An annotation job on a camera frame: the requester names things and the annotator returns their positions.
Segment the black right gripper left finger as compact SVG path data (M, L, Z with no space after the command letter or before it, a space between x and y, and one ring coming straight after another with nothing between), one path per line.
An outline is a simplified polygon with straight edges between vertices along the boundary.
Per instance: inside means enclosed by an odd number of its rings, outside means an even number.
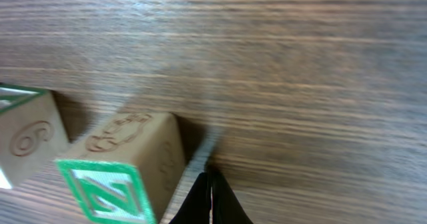
M206 172L193 183L179 211L169 224L209 224L211 211L211 183Z

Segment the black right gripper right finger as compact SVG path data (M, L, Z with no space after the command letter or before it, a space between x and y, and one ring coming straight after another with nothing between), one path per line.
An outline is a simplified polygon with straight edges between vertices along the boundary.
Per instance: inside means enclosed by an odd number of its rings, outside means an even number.
M212 171L213 224L253 224L224 175Z

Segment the green Z wooden block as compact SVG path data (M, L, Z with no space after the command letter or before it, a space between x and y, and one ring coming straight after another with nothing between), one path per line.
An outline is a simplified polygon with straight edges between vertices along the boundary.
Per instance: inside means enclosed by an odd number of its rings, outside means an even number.
M118 113L56 160L94 223L159 223L185 169L171 113Z

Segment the white red striped block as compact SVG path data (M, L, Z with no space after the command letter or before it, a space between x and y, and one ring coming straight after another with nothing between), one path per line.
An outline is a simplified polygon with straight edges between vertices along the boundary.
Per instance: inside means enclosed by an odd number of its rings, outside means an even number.
M1 84L1 188L12 189L70 148L50 90Z

